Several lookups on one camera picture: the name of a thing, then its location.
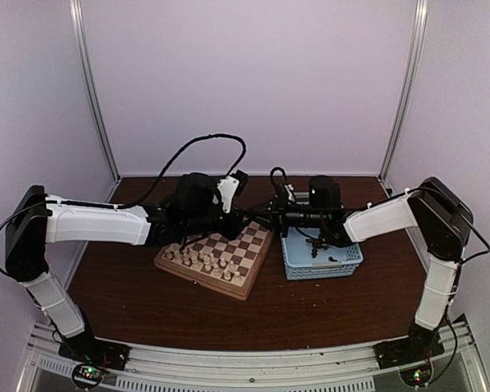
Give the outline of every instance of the light purple wall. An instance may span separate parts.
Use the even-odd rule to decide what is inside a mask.
[[[112,186],[66,0],[0,2],[0,223],[31,184],[92,200]],[[61,278],[76,250],[75,243],[48,249]],[[11,390],[37,314],[25,290],[0,275],[0,391]]]
[[[246,139],[249,173],[377,173],[414,11],[401,0],[84,2],[118,168],[156,174],[190,138],[226,131]],[[171,173],[226,172],[237,153],[199,145]]]
[[[438,176],[474,212],[490,241],[490,1],[430,2],[424,52],[390,172],[397,189]],[[478,249],[470,243],[469,253]],[[464,271],[465,312],[490,376],[490,256]]]

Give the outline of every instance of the chessboard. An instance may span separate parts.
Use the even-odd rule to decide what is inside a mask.
[[[177,243],[163,247],[154,265],[244,301],[256,281],[272,238],[272,232],[252,222],[234,241],[211,234],[187,245],[183,251]]]

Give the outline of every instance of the chess piece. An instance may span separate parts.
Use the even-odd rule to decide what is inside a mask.
[[[217,278],[219,278],[219,277],[221,276],[221,274],[222,274],[222,271],[221,271],[220,266],[219,266],[218,264],[216,264],[216,265],[214,266],[214,269],[213,269],[212,271],[214,272],[214,275],[215,275]]]
[[[318,255],[318,249],[324,249],[325,251],[328,249],[328,245],[323,241],[321,236],[319,238],[308,238],[305,240],[307,243],[312,244],[312,258],[315,259]]]

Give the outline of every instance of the table surface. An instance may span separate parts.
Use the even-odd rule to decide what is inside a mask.
[[[335,177],[346,207],[385,198],[374,177]],[[123,179],[113,202],[142,195],[153,178]],[[296,191],[307,177],[289,177]],[[171,193],[163,180],[149,198]],[[237,204],[273,195],[266,177],[251,177]],[[156,268],[158,249],[90,243],[69,288],[99,337],[196,350],[330,347],[405,335],[421,299],[425,271],[404,230],[360,244],[364,261],[344,278],[289,282],[279,238],[273,241],[246,301]]]

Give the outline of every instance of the wooden chessboard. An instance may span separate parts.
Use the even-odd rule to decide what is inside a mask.
[[[167,258],[167,255],[171,257],[171,252],[178,248],[177,244],[172,244],[160,250],[154,258],[154,265],[159,269],[244,301],[256,281],[272,238],[272,232],[252,222],[234,241],[228,241],[220,234],[211,234],[197,243],[188,245],[184,254],[190,254],[190,249],[198,252],[197,263],[193,263],[192,258],[183,256],[172,258],[172,260]],[[212,265],[210,271],[207,271],[200,254],[214,255],[218,260],[220,270],[215,272],[214,265]],[[221,268],[221,257],[227,262],[225,268]]]

